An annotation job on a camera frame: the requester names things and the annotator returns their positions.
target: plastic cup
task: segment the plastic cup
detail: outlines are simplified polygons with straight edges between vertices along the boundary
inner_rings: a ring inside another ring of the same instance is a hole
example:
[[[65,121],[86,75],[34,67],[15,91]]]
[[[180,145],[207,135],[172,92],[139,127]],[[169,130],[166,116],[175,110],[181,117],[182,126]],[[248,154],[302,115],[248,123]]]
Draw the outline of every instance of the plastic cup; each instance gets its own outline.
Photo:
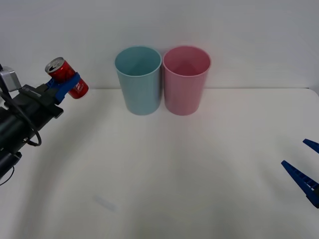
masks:
[[[164,97],[170,112],[186,116],[198,109],[210,65],[208,53],[194,46],[179,46],[164,55]]]
[[[160,106],[161,55],[145,46],[123,50],[115,59],[120,85],[128,110],[148,115]]]

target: white wall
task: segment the white wall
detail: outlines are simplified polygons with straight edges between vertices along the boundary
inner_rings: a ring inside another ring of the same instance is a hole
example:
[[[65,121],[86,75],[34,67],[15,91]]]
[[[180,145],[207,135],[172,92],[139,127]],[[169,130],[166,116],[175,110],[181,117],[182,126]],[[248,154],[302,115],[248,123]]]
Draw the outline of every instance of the white wall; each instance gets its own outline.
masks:
[[[2,0],[0,63],[39,85],[63,56],[95,88],[117,88],[116,54],[193,44],[208,87],[319,86],[318,0]]]

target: pink cup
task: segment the pink cup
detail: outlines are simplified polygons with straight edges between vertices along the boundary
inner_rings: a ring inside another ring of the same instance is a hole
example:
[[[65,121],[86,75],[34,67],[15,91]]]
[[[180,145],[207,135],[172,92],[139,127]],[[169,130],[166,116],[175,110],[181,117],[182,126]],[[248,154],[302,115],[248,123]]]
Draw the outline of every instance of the pink cup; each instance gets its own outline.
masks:
[[[164,55],[164,96],[170,112],[186,116],[198,109],[210,64],[209,55],[194,46],[179,46]]]

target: black cable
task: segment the black cable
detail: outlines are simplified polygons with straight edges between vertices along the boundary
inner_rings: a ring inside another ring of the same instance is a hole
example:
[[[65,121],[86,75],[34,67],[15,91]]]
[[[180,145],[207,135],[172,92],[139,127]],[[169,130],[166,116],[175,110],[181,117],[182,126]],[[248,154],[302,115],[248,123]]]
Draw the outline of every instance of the black cable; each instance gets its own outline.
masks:
[[[22,118],[28,123],[28,125],[33,130],[34,134],[36,135],[38,139],[38,143],[35,143],[31,141],[30,139],[28,139],[26,143],[32,146],[40,146],[42,144],[42,139],[40,137],[39,131],[37,130],[35,125],[31,122],[30,118],[23,112],[23,110],[14,102],[14,100],[10,96],[7,96],[3,92],[0,92],[0,96],[10,105],[12,105],[17,111],[19,111],[20,116],[22,116]]]
[[[5,182],[1,183],[0,186],[2,186],[2,185],[5,184],[7,181],[9,181],[10,178],[12,177],[13,173],[14,173],[14,166],[12,166],[12,173],[11,173],[10,177],[9,177]]]

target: teal cup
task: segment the teal cup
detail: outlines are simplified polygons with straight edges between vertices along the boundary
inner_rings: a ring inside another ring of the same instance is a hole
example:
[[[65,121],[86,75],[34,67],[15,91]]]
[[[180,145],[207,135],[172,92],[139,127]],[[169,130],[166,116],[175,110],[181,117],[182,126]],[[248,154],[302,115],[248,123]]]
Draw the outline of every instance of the teal cup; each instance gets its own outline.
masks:
[[[115,59],[125,104],[136,115],[148,115],[160,106],[160,54],[149,47],[133,46]]]

